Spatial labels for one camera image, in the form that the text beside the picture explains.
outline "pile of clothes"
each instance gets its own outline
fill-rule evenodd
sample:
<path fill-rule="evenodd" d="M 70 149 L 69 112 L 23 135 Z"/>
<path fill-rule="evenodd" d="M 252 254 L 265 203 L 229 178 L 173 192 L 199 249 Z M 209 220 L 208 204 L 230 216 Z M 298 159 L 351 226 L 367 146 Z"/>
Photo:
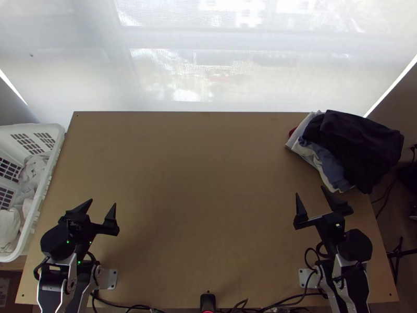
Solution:
<path fill-rule="evenodd" d="M 286 147 L 315 167 L 331 192 L 356 186 L 370 194 L 397 164 L 404 136 L 370 119 L 327 110 L 310 113 L 290 131 Z"/>
<path fill-rule="evenodd" d="M 30 155 L 18 173 L 19 194 L 9 210 L 0 210 L 0 252 L 13 252 L 17 246 L 24 222 L 33 204 L 33 198 L 44 174 L 51 152 Z M 39 212 L 36 213 L 31 233 L 34 233 Z"/>

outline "black cable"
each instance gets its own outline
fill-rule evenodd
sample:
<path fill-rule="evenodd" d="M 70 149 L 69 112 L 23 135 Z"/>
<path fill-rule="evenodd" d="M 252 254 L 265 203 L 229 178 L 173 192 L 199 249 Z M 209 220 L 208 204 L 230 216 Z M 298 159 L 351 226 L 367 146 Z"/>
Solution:
<path fill-rule="evenodd" d="M 248 298 L 240 302 L 237 302 L 235 306 L 230 310 L 230 313 L 235 313 L 237 309 L 243 310 L 247 303 L 248 303 Z"/>
<path fill-rule="evenodd" d="M 411 162 L 410 162 L 410 164 L 408 165 L 408 167 L 411 169 L 411 166 L 414 164 L 414 160 L 415 160 L 415 150 L 416 150 L 416 147 L 417 145 L 414 145 L 414 146 L 412 146 L 411 148 L 410 148 L 410 150 L 413 152 L 413 159 L 411 160 Z M 397 177 L 393 180 L 393 182 L 388 186 L 388 188 L 385 190 L 385 192 L 384 192 L 384 194 L 381 196 L 381 197 L 379 197 L 378 199 L 376 199 L 376 200 L 374 200 L 374 201 L 372 201 L 371 202 L 371 204 L 374 204 L 374 203 L 377 203 L 378 201 L 381 201 L 382 199 L 384 199 L 385 197 L 386 197 L 386 199 L 385 199 L 385 202 L 384 202 L 384 204 L 382 205 L 382 207 L 379 209 L 379 211 L 378 211 L 378 213 L 377 213 L 377 215 L 376 215 L 376 218 L 378 218 L 378 216 L 380 215 L 380 213 L 382 212 L 382 210 L 385 208 L 385 206 L 387 205 L 387 203 L 388 203 L 388 198 L 389 198 L 389 194 L 391 193 L 391 190 L 393 189 L 393 187 L 394 187 L 394 185 L 395 185 L 395 183 L 397 182 Z"/>
<path fill-rule="evenodd" d="M 286 301 L 281 301 L 279 305 L 282 305 L 282 306 L 293 306 L 293 305 L 297 305 L 297 304 L 299 304 L 301 301 L 303 301 L 303 300 L 304 300 L 304 298 L 305 298 L 305 295 L 307 294 L 307 289 L 309 288 L 309 281 L 310 281 L 310 278 L 313 276 L 313 274 L 317 274 L 317 271 L 313 271 L 313 272 L 311 272 L 311 273 L 310 273 L 309 277 L 307 278 L 307 280 L 306 280 L 306 282 L 305 282 L 304 293 L 302 294 L 302 296 L 301 296 L 301 298 L 300 298 L 300 299 L 298 299 L 298 300 L 297 300 L 297 301 L 295 301 L 295 302 L 292 302 L 292 303 L 287 303 L 287 304 L 285 304 L 285 302 L 286 302 Z"/>
<path fill-rule="evenodd" d="M 42 260 L 42 262 L 37 266 L 37 267 L 35 267 L 34 268 L 34 270 L 33 270 L 33 276 L 35 276 L 35 279 L 38 281 L 39 280 L 39 278 L 40 278 L 40 276 L 39 276 L 39 273 L 38 273 L 38 271 L 39 271 L 39 269 L 42 267 L 42 265 L 44 265 L 48 260 L 49 260 L 49 258 L 50 257 L 45 257 L 43 260 Z"/>
<path fill-rule="evenodd" d="M 131 310 L 150 310 L 151 308 L 147 305 L 136 304 L 132 305 L 130 308 L 126 310 L 126 313 L 129 313 Z"/>
<path fill-rule="evenodd" d="M 384 199 L 384 198 L 385 198 L 385 196 L 389 196 L 389 193 L 391 192 L 391 190 L 392 190 L 392 188 L 393 188 L 393 186 L 395 185 L 395 183 L 396 183 L 396 182 L 397 182 L 397 179 L 395 178 L 395 179 L 393 180 L 393 182 L 392 182 L 391 184 L 389 184 L 389 186 L 388 186 L 388 188 L 385 190 L 384 194 L 383 194 L 380 198 L 378 198 L 378 199 L 376 199 L 376 200 L 372 201 L 372 202 L 371 202 L 371 204 L 374 204 L 374 203 L 376 203 L 376 202 L 378 202 L 378 201 L 381 201 L 382 199 Z"/>
<path fill-rule="evenodd" d="M 316 253 L 321 256 L 323 259 L 330 259 L 330 255 L 320 252 L 320 249 L 324 246 L 323 242 L 319 242 L 316 246 Z"/>
<path fill-rule="evenodd" d="M 376 219 L 378 219 L 378 216 L 381 214 L 382 210 L 387 206 L 388 200 L 389 200 L 389 193 L 388 193 L 387 198 L 385 199 L 384 204 L 382 205 L 382 207 L 379 209 L 378 213 L 376 214 L 375 216 Z"/>
<path fill-rule="evenodd" d="M 135 304 L 132 306 L 128 306 L 128 305 L 119 305 L 119 304 L 114 304 L 111 303 L 109 301 L 106 301 L 104 299 L 101 299 L 99 296 L 99 291 L 98 290 L 94 290 L 94 293 L 90 293 L 90 296 L 93 297 L 93 299 L 96 299 L 97 301 L 100 301 L 101 303 L 104 303 L 105 305 L 111 306 L 111 307 L 115 307 L 115 308 L 121 308 L 121 309 L 127 309 L 126 312 L 129 312 L 130 310 L 134 310 L 134 309 L 138 309 L 138 310 L 154 310 L 156 312 L 160 312 L 160 313 L 165 313 L 164 311 L 160 310 L 160 309 L 155 309 L 155 308 L 151 308 L 147 305 L 143 305 L 143 304 Z"/>
<path fill-rule="evenodd" d="M 96 258 L 93 253 L 87 251 L 85 254 L 87 254 L 90 257 L 91 261 L 96 262 Z"/>
<path fill-rule="evenodd" d="M 302 297 L 303 295 L 304 295 L 304 294 L 299 294 L 299 295 L 295 295 L 295 296 L 288 297 L 288 298 L 286 298 L 286 299 L 284 299 L 284 300 L 281 300 L 280 302 L 277 302 L 277 303 L 271 304 L 270 306 L 267 306 L 267 307 L 264 307 L 264 308 L 260 309 L 260 310 L 259 310 L 259 313 L 263 313 L 263 312 L 265 312 L 265 311 L 268 311 L 269 309 L 275 308 L 275 307 L 277 307 L 277 306 L 281 306 L 281 303 L 282 303 L 282 302 L 290 301 L 290 300 L 292 300 L 292 299 Z M 322 294 L 322 293 L 320 293 L 320 292 L 312 292 L 312 293 L 306 293 L 306 294 L 304 295 L 304 297 L 308 297 L 308 296 L 323 296 L 323 294 Z"/>
<path fill-rule="evenodd" d="M 97 312 L 97 309 L 95 308 L 94 301 L 95 301 L 95 297 L 92 297 L 92 300 L 91 300 L 91 306 L 93 307 L 93 311 L 94 311 L 94 313 L 98 313 L 98 312 Z"/>
<path fill-rule="evenodd" d="M 313 267 L 307 262 L 307 254 L 309 253 L 309 251 L 313 251 L 316 256 L 317 256 L 317 262 L 320 262 L 320 257 L 318 256 L 318 253 L 316 250 L 314 250 L 313 248 L 307 248 L 307 250 L 304 252 L 304 262 L 305 265 L 312 271 L 315 271 L 315 269 L 313 269 Z"/>

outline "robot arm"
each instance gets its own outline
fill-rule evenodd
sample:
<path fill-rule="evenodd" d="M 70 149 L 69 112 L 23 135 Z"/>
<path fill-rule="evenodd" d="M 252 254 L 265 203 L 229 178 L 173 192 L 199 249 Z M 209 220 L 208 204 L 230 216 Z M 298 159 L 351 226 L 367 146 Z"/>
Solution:
<path fill-rule="evenodd" d="M 46 257 L 34 274 L 39 280 L 38 304 L 42 313 L 83 313 L 93 290 L 116 286 L 117 271 L 103 269 L 88 252 L 97 234 L 118 235 L 116 204 L 103 224 L 95 224 L 87 215 L 91 202 L 92 199 L 67 211 L 41 239 Z"/>
<path fill-rule="evenodd" d="M 300 269 L 300 285 L 322 288 L 334 313 L 370 313 L 368 307 L 369 284 L 366 274 L 367 261 L 371 259 L 372 243 L 360 230 L 345 232 L 344 215 L 353 214 L 347 202 L 341 201 L 326 188 L 323 193 L 332 213 L 309 219 L 296 194 L 297 214 L 294 228 L 315 226 L 327 250 L 326 259 L 318 260 L 311 269 Z"/>

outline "red fabric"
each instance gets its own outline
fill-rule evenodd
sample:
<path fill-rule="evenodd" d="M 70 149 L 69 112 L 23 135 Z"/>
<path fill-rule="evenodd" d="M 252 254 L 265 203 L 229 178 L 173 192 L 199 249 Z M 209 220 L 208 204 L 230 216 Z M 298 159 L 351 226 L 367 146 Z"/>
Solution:
<path fill-rule="evenodd" d="M 294 132 L 294 131 L 296 131 L 296 129 L 297 129 L 297 127 L 294 127 L 292 130 L 290 130 L 290 132 L 289 132 L 289 136 L 288 137 L 291 137 L 291 135 L 292 135 L 292 133 Z"/>

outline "wall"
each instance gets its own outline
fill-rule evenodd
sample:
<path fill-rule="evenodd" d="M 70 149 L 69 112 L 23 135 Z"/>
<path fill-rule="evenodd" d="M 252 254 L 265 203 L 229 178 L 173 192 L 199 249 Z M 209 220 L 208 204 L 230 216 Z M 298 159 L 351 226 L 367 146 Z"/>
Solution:
<path fill-rule="evenodd" d="M 21 123 L 39 123 L 39 120 L 0 78 L 0 126 Z"/>
<path fill-rule="evenodd" d="M 417 143 L 417 64 L 411 67 L 368 118 L 399 130 L 405 137 L 401 161 L 411 161 L 409 147 Z"/>

